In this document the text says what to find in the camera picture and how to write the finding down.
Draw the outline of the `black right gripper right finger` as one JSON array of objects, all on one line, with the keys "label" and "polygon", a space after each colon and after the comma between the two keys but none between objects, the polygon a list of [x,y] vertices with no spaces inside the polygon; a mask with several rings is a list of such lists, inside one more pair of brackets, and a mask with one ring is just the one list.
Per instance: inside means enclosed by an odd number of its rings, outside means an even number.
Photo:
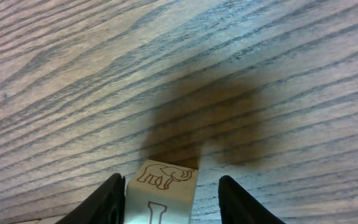
[{"label": "black right gripper right finger", "polygon": [[218,199],[222,224],[285,224],[229,175],[219,179]]}]

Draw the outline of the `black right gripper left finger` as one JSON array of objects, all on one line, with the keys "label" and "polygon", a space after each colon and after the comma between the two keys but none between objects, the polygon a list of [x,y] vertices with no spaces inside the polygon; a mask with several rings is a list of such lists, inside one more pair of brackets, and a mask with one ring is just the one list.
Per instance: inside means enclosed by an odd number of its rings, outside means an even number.
[{"label": "black right gripper left finger", "polygon": [[115,173],[57,224],[123,224],[125,177]]}]

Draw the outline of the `red E block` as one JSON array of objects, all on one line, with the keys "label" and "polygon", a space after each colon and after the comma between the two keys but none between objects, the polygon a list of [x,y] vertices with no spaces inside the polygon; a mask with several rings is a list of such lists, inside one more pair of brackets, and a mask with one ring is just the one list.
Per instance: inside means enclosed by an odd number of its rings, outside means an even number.
[{"label": "red E block", "polygon": [[126,188],[124,223],[189,224],[198,170],[147,160]]}]

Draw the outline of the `yellow top picture block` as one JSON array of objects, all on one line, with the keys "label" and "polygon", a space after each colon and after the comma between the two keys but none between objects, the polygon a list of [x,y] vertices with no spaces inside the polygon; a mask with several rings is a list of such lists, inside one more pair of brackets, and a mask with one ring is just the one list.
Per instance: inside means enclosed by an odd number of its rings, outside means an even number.
[{"label": "yellow top picture block", "polygon": [[65,216],[55,216],[55,217],[48,217],[43,219],[37,219],[37,220],[30,220],[26,222],[20,222],[15,224],[56,224],[58,221],[60,221]]}]

